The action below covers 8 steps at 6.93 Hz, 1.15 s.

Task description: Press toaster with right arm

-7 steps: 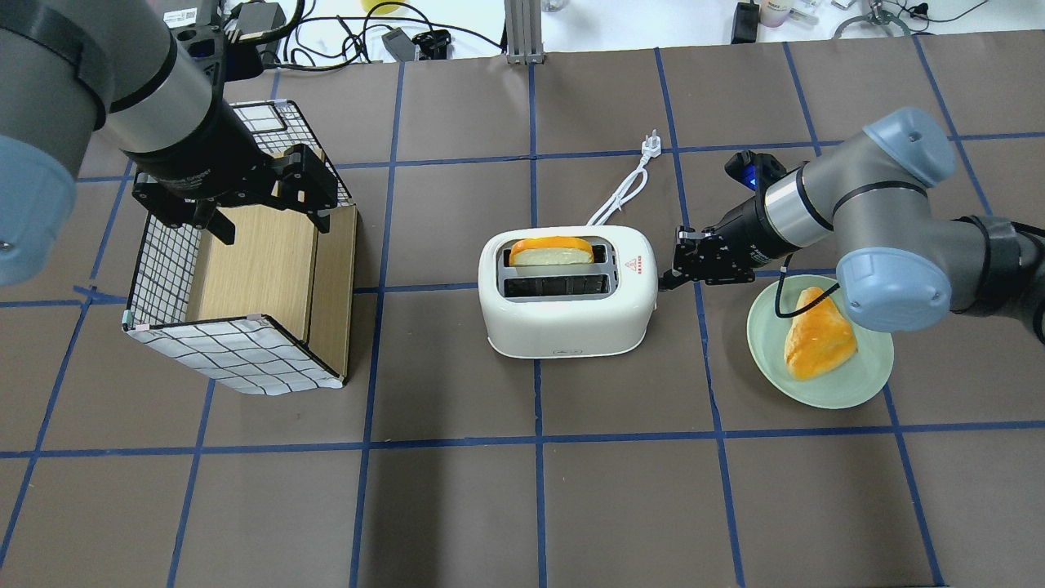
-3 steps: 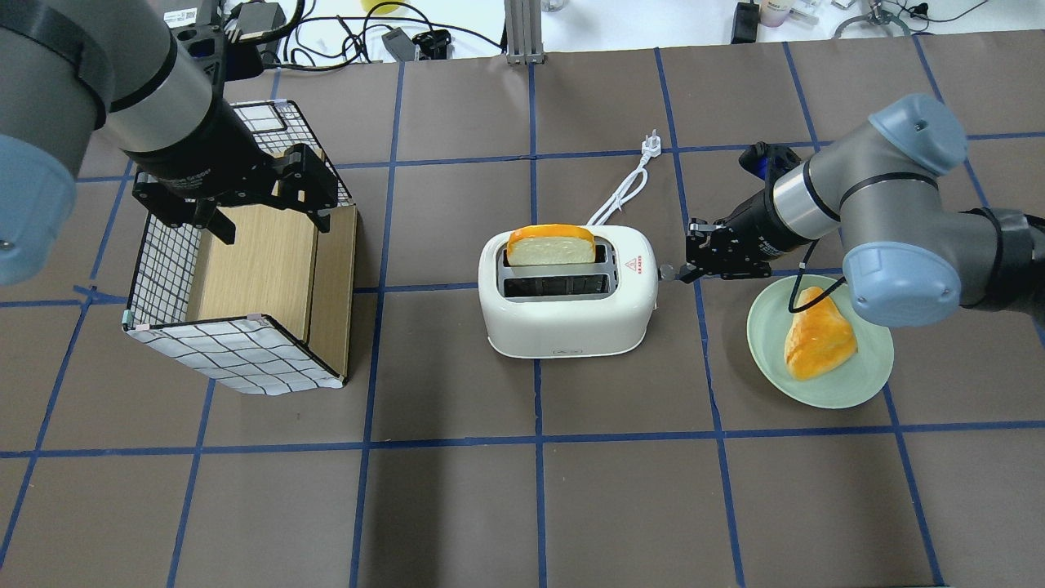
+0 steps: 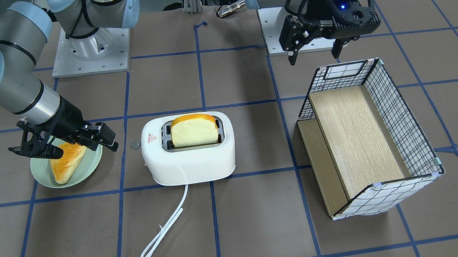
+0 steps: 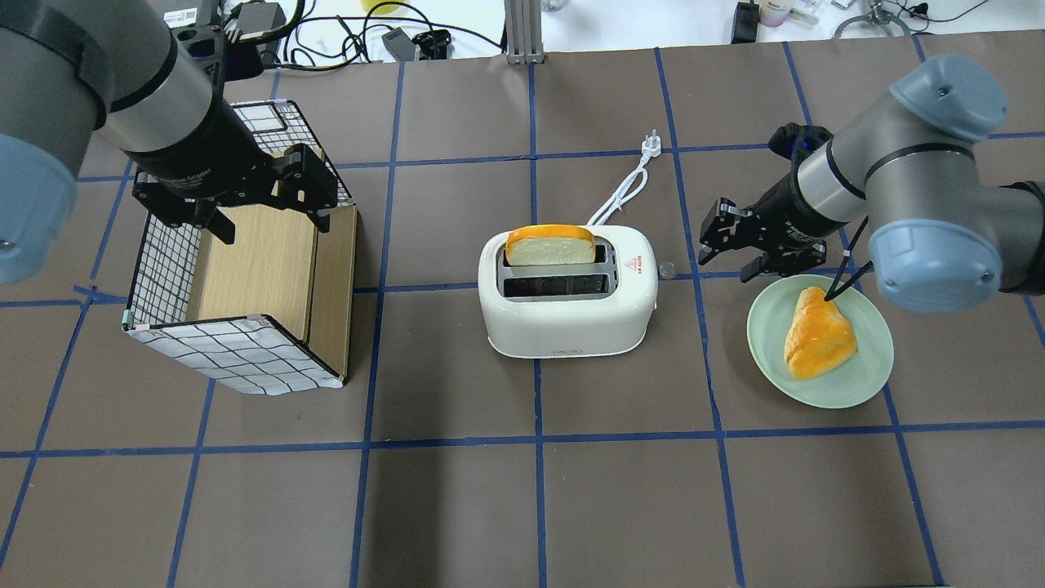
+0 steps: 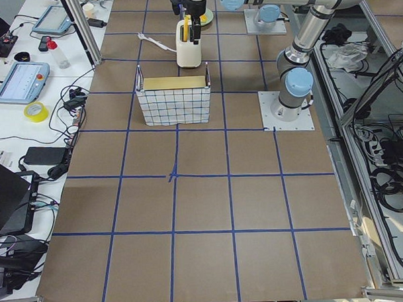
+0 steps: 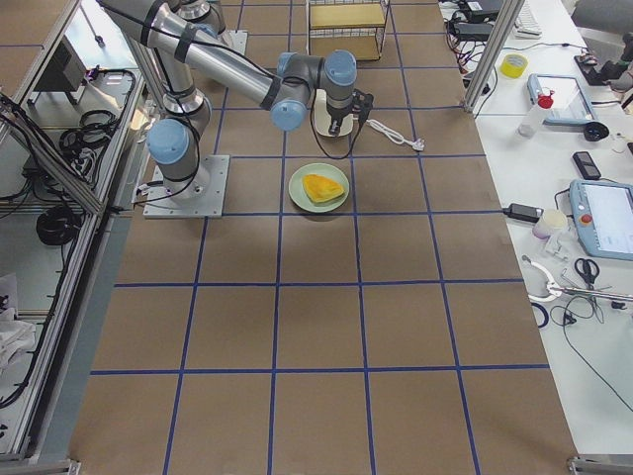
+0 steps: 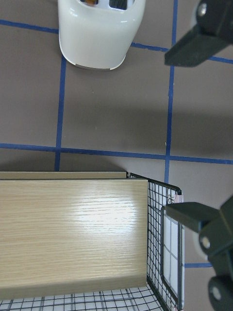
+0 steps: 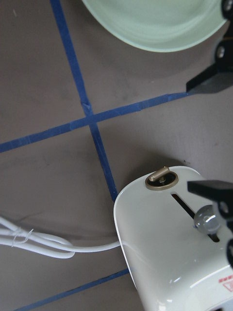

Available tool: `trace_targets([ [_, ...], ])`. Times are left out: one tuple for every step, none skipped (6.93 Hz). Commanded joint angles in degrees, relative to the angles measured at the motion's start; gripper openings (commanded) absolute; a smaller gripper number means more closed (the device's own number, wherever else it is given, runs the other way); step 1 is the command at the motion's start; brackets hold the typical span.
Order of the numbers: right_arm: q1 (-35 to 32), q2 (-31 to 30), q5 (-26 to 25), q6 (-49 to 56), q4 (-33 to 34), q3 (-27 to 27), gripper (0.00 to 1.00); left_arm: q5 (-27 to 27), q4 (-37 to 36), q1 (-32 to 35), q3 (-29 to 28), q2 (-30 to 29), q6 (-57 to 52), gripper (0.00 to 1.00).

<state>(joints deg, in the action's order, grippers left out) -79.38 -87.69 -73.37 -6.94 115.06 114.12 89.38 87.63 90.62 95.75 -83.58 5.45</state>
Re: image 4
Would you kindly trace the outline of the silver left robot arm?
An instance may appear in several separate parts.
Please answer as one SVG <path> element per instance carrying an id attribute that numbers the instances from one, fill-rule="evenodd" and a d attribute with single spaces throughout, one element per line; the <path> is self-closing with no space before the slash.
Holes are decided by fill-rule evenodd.
<path id="1" fill-rule="evenodd" d="M 309 146 L 269 155 L 223 96 L 255 77 L 258 47 L 302 21 L 227 31 L 216 16 L 171 29 L 145 1 L 2 4 L 2 283 L 46 264 L 76 198 L 94 131 L 138 165 L 135 196 L 161 224 L 225 244 L 225 209 L 262 205 L 330 229 L 340 180 Z"/>

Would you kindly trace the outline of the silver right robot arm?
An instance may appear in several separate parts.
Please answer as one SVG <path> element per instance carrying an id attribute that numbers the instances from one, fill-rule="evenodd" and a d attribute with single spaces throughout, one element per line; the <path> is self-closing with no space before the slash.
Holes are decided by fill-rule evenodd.
<path id="1" fill-rule="evenodd" d="M 825 264 L 825 238 L 866 217 L 878 291 L 915 313 L 963 311 L 993 293 L 1044 290 L 1043 184 L 988 187 L 974 145 L 1007 118 L 1004 90 L 960 55 L 926 60 L 841 131 L 788 123 L 769 139 L 790 163 L 754 204 L 720 198 L 698 263 L 757 248 L 743 282 Z"/>

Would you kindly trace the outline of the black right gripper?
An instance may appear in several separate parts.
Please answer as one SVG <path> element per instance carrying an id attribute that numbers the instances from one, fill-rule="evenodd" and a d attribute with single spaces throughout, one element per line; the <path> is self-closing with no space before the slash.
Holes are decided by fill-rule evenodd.
<path id="1" fill-rule="evenodd" d="M 700 225 L 697 263 L 706 265 L 725 251 L 757 248 L 763 254 L 743 265 L 741 283 L 760 275 L 788 278 L 825 264 L 829 234 L 831 220 L 806 204 L 794 179 L 784 177 L 753 205 L 718 198 Z"/>

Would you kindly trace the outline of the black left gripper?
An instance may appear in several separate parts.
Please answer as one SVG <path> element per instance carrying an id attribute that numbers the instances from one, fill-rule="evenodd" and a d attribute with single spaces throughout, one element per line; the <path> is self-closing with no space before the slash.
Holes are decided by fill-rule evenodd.
<path id="1" fill-rule="evenodd" d="M 216 105 L 198 130 L 172 146 L 127 156 L 135 174 L 133 196 L 167 227 L 205 229 L 225 245 L 236 228 L 217 206 L 264 204 L 301 212 L 318 231 L 330 231 L 339 180 L 314 146 L 254 133 L 242 120 L 249 108 Z"/>

